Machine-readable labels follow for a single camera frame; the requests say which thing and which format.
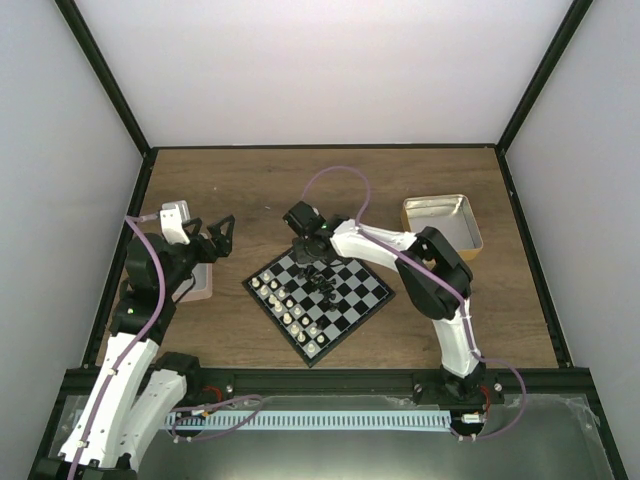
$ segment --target black metal frame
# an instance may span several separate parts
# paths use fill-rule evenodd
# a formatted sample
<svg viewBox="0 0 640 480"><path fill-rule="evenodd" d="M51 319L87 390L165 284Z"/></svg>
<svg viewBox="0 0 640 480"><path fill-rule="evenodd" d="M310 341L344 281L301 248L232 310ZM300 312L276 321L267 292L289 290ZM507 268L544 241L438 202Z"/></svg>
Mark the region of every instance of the black metal frame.
<svg viewBox="0 0 640 480"><path fill-rule="evenodd" d="M38 448L36 459L47 456L57 425L60 422L65 400L70 395L89 395L98 376L99 368L69 370L64 377L49 423ZM389 395L398 398L414 398L415 385L437 382L439 370L279 370L279 369L202 369L203 382L207 385L230 385L234 395L259 394L262 396L301 395ZM598 416L597 427L605 447L607 458L619 480L628 479L615 441L611 435L598 392L591 373L586 368L522 369L529 394L584 395L591 411ZM520 386L508 370L489 370L487 375L502 385L502 395L517 395ZM141 390L148 382L147 374ZM442 398L429 392L422 395L420 404L439 404L441 408L464 408L447 404Z"/></svg>
<svg viewBox="0 0 640 480"><path fill-rule="evenodd" d="M494 144L411 144L411 145L278 145L278 146L203 146L203 147L161 147L151 148L140 129L122 91L111 73L104 57L91 35L80 11L73 0L55 0L62 15L68 22L80 47L84 51L89 63L98 79L111 99L114 108L120 115L131 138L143 156L142 167L135 185L128 214L138 215L149 184L153 166L160 149L173 148L211 148L211 149L308 149L308 148L493 148L496 152L500 171L505 186L510 194L511 206L520 232L529 267L536 286L542 311L544 313L551 341L555 350L559 369L525 369L521 373L530 393L548 394L584 394L591 410L599 417L598 431L606 448L609 463L615 478L628 478L620 459L615 441L612 437L606 416L600 404L598 393L591 379L588 369L573 367L571 356L564 339L562 328L558 322L549 288L546 284L540 261L538 259L531 233L522 211L513 179L509 172L506 152L522 127L527 115L531 111L536 99L542 92L544 85L569 44L580 22L586 15L593 0L574 0L565 18L554 36L547 52L538 66L520 103L513 113L502 137L497 145ZM83 369L69 370L65 375L60 393L55 402L49 424L44 433L37 452L36 461L47 455L55 433L56 426L62 414L64 401L69 395L88 395L95 382L98 367L95 365L98 350L104 336L105 328L115 300L120 275L124 267L126 246L131 240L132 233L123 228L115 256L109 270L104 292L100 300L98 312L94 321L91 337L83 357ZM263 395L302 395L302 394L387 394L412 397L416 382L429 382L439 378L439 370L275 370L275 369L203 369L205 376L211 383L232 385L235 394L259 393ZM490 370L489 375L495 375L496 381L503 386L503 393L516 394L519 386L515 378L504 370ZM443 406L442 398L425 396L421 402L435 402Z"/></svg>

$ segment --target cable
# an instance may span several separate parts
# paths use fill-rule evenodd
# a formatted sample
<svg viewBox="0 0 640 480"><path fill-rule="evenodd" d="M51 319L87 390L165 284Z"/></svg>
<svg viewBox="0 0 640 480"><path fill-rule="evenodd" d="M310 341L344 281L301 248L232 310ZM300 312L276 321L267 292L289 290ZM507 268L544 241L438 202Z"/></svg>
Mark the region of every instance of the cable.
<svg viewBox="0 0 640 480"><path fill-rule="evenodd" d="M489 389L484 385L480 385L480 391L484 395L485 407L484 407L484 423L487 424L489 420L489 407L491 407L491 398L489 397Z"/></svg>
<svg viewBox="0 0 640 480"><path fill-rule="evenodd" d="M160 214L158 212L155 212L155 213L150 213L149 215L142 215L141 217L129 217L129 218L136 223L144 223L144 222L148 222L149 220L156 220L159 216Z"/></svg>
<svg viewBox="0 0 640 480"><path fill-rule="evenodd" d="M197 437L181 437L176 432L177 426L182 422L186 422L187 420L191 420L191 419L195 419L195 418L199 418L199 417L189 416L189 417L182 417L182 418L176 420L174 422L174 424L173 424L173 428L171 429L171 434L173 436L174 442L176 442L176 443L177 442L181 442L181 441L182 442L204 442L204 441L207 441L207 440L212 440L214 438L220 438L220 437L224 437L226 435L229 435L230 433L235 432L240 427L242 427L242 426L246 425L247 423L249 423L251 420L253 420L258 415L258 413L260 413L260 411L262 410L262 407L264 405L264 399L260 395L244 395L244 396L241 396L241 397L232 398L230 400L225 400L224 402L208 403L208 404L197 406L197 407L178 407L178 408L174 408L173 410L171 410L172 412L190 412L192 410L217 410L217 409L219 409L221 407L225 407L227 405L233 405L235 403L244 402L245 400L258 400L260 403L255 408L255 410L253 412L251 412L251 414L247 418L245 418L244 420L236 423L233 427L228 428L227 430L224 430L224 431L219 432L219 433L214 433L213 435L198 435Z"/></svg>
<svg viewBox="0 0 640 480"><path fill-rule="evenodd" d="M222 401L222 390L220 390L218 387L214 387L212 385L205 385L204 387L202 387L202 391L213 392L216 394L216 397L218 398L218 402Z"/></svg>
<svg viewBox="0 0 640 480"><path fill-rule="evenodd" d="M155 310L151 314L151 317L149 317L149 320L147 321L147 323L144 324L144 326L140 329L138 334L131 340L129 345L127 345L125 349L122 351L122 353L118 356L118 358L116 358L116 361L111 367L111 370L114 372L118 371L118 368L120 367L122 362L124 362L129 352L133 350L133 348L140 341L140 339L142 339L142 337L144 337L147 334L147 332L151 329L151 327L156 322L156 320L158 320L158 317L160 316L160 312L162 311L162 307L164 306L164 299L166 294L166 286L164 283L164 272L162 270L162 265L160 264L160 259L158 258L156 251L153 249L153 246L151 245L147 237L145 237L144 233L142 233L142 231L136 225L136 220L138 219L127 216L124 218L124 220L125 222L127 222L127 225L129 225L131 230L133 230L133 233L135 233L138 236L142 244L145 246L145 248L149 252L149 255L151 256L153 265L156 268L156 272L158 274L157 275L158 276L158 303L156 305ZM93 403L93 406L91 407L91 411L89 412L89 417L87 418L87 423L84 425L84 430L82 431L82 435L80 436L80 442L82 442L82 445L86 445L87 443L87 439L89 438L89 434L91 433L91 427L93 426L93 423L96 420L96 416L98 415L98 410L100 409L100 405L102 404L102 400L104 399L104 396L107 392L107 388L109 388L109 384L111 383L112 379L113 379L113 375L107 375L107 377L104 379L104 382L100 386L100 390L98 390L98 394L96 395L96 400ZM84 448L85 448L84 446L79 446L76 449L76 453L73 456L73 461L71 462L71 466L69 468L69 475L67 475L67 480L74 480L74 477L76 475L76 470L78 469L78 464L80 463L80 459L82 458L82 451L84 450Z"/></svg>
<svg viewBox="0 0 640 480"><path fill-rule="evenodd" d="M362 215L364 214L365 210L369 206L369 202L371 200L371 185L370 185L369 180L367 179L367 177L365 177L364 174L360 170L358 170L356 168L353 168L353 167L347 167L347 166L342 166L342 165L338 165L338 166L334 166L334 167L328 167L328 168L325 168L324 170L320 170L318 173L316 173L311 178L311 180L309 180L307 185L304 187L301 199L304 199L307 191L309 190L309 188L311 188L311 185L319 177L321 177L325 173L328 173L328 172L333 171L333 170L346 170L346 171L355 173L360 178L362 178L362 180L365 183L365 187L367 189L366 198L365 198L364 203L362 204L362 207L360 207L360 210L358 211L358 214L356 215L356 218L355 218L355 224L356 224L356 229L357 229L358 233L360 233L360 235L362 235L364 238L366 238L367 240L370 240L371 242L373 242L374 244L378 245L379 247L387 250L388 252L392 253L393 255L396 255L403 262L411 265L417 271L419 271L420 273L425 275L427 278L429 278L430 280L432 280L436 284L438 284L440 287L444 288L451 295L453 295L453 297L460 304L460 312L462 314L462 325L464 327L464 333L465 333L465 337L467 339L467 344L469 345L469 349L471 350L471 355L476 360L478 360L479 362L482 362L482 363L485 363L485 364L487 364L487 363L497 363L498 365L502 365L502 366L508 368L511 371L511 373L514 374L514 376L518 380L518 383L520 384L520 390L522 391L522 403L520 405L520 409L518 410L518 413L515 416L515 418L513 420L511 420L511 422L509 422L509 424L507 424L505 427L501 428L500 430L498 430L496 432L489 433L489 434L483 435L481 437L464 437L464 436L460 435L458 432L456 432L455 430L453 430L453 428L451 429L451 433L453 435L455 435L458 438L458 440L460 440L460 441L467 440L467 439L468 440L472 440L472 441L477 441L477 440L488 440L490 438L495 438L495 437L507 432L508 430L512 429L520 421L520 418L522 417L522 415L524 413L524 410L525 410L525 407L527 405L527 388L526 388L526 386L524 384L524 379L522 378L522 375L520 375L520 372L518 372L518 370L516 370L516 368L513 365L511 365L509 362L507 362L506 360L502 360L502 359L499 359L499 358L483 358L482 356L478 355L478 353L476 352L477 347L476 347L475 341L473 340L473 335L471 334L471 325L470 325L471 315L467 311L467 302L465 302L465 299L462 297L462 295L460 295L460 293L458 293L458 291L455 288L453 288L447 282L442 280L440 277L436 276L429 269L427 269L424 265L419 264L418 262L416 262L416 261L412 260L411 258L409 258L407 255L403 254L401 251L396 250L395 248L393 248L393 247L387 245L386 243L378 240L376 237L368 234L367 232L364 231L363 228L360 227L360 218L362 217Z"/></svg>
<svg viewBox="0 0 640 480"><path fill-rule="evenodd" d="M193 290L193 287L196 286L196 276L193 274L193 272L191 272L191 285L189 285L186 290L184 292L182 292L182 294L180 294L180 296L178 297L178 299L174 302L176 305L180 303L180 301L187 295L187 293L189 293L191 290Z"/></svg>

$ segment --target chessboard frame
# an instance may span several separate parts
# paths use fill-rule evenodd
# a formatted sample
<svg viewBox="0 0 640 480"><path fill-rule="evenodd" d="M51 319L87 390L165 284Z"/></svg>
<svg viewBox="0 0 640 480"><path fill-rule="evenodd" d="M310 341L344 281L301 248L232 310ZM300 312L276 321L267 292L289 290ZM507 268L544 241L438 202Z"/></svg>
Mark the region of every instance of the chessboard frame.
<svg viewBox="0 0 640 480"><path fill-rule="evenodd" d="M380 311L380 309L382 309L391 300L393 300L393 298L396 295L396 292L389 285L387 285L387 283L384 280L382 280L380 278L380 276L376 272L374 272L365 262L363 262L362 260L357 260L356 259L355 261L357 261L360 264L362 269L365 270L371 277L373 277L379 284L384 286L384 288L389 292L389 294L384 298L383 301L378 302L378 304L375 307L373 307L371 310L369 310L366 315L362 316L359 320L357 320L356 324L352 325L352 327L350 327L348 329L348 331L341 332L340 335L335 340L332 340L331 343L329 345L327 345L326 347L324 347L320 352L318 352L317 355L315 355L312 358L308 358L308 357L305 356L303 349L296 343L296 341L289 334L289 332L284 330L283 326L274 318L271 310L264 304L262 299L259 298L255 294L255 292L252 290L252 288L248 284L253 277L257 277L261 272L266 270L267 267L270 267L270 266L278 263L284 257L289 255L289 253L291 251L292 251L292 248L289 248L289 249L285 250L283 253L281 253L280 255L278 255L277 257L275 257L273 260L269 261L268 263L265 263L262 267L260 267L258 270L256 270L252 275L250 275L245 280L243 280L242 281L242 286L245 288L245 290L251 296L251 298L253 298L253 300L260 306L262 311L265 312L267 317L269 317L269 320L271 322L273 322L273 324L278 329L279 333L282 334L282 336L286 338L287 342L289 342L291 347L300 356L300 358L302 358L302 360L305 362L305 364L309 368L311 368L316 363L318 363L320 360L322 360L325 356L327 356L330 352L332 352L334 348L336 348L344 340L346 340L353 332L355 332L358 328L360 328L367 320L369 320L372 316L374 316L376 313L378 313Z"/></svg>

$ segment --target chessboard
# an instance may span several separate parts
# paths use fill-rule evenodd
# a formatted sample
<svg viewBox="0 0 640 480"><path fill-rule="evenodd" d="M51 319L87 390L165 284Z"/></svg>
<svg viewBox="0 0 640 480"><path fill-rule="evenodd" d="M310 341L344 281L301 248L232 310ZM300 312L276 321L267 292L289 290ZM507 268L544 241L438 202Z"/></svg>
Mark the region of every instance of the chessboard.
<svg viewBox="0 0 640 480"><path fill-rule="evenodd" d="M309 367L395 295L360 260L300 266L293 249L242 284Z"/></svg>

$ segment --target white bracket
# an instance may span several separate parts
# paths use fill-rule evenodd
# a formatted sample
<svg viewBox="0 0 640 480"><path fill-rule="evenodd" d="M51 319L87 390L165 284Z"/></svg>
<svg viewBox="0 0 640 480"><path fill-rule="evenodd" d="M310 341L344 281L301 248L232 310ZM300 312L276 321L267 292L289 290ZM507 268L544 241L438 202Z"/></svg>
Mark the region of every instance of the white bracket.
<svg viewBox="0 0 640 480"><path fill-rule="evenodd" d="M131 343L135 335L119 333L109 338L107 353L102 364L96 383L94 384L87 405L78 421L78 425L60 449L70 461L76 454L80 437L84 432L87 419L105 378L113 372L113 364L122 351ZM153 361L158 344L147 340L138 342L129 352L124 362L118 367L116 375L112 376L109 388L100 403L98 412L87 438L86 448L82 449L80 465L88 465L91 460L97 460L101 468L113 468L118 460L118 444L133 400L144 373Z"/></svg>
<svg viewBox="0 0 640 480"><path fill-rule="evenodd" d="M189 237L182 228L182 224L188 221L189 207L185 200L178 202L164 203L160 210L160 226L162 235L170 245L174 243L189 244Z"/></svg>
<svg viewBox="0 0 640 480"><path fill-rule="evenodd" d="M397 272L396 255L363 237L359 229L396 250L406 250L416 241L416 234L411 232L393 232L382 228L360 225L355 220L342 222L333 232L331 245L338 255L344 258L360 258L368 262L382 265Z"/></svg>
<svg viewBox="0 0 640 480"><path fill-rule="evenodd" d="M129 412L120 438L118 457L128 453L131 468L138 471L149 444L169 412L187 393L187 380L172 370L151 374L147 388Z"/></svg>
<svg viewBox="0 0 640 480"><path fill-rule="evenodd" d="M469 299L465 300L466 311L469 311ZM467 335L464 330L464 320L460 308L456 310L451 320L443 318L442 320L433 320L433 326L436 329L440 349L442 350L442 366L449 372L464 378L473 372L478 365L478 359L473 356L472 351L480 356L480 350L476 346L473 330L471 330L471 340L476 347L471 350Z"/></svg>

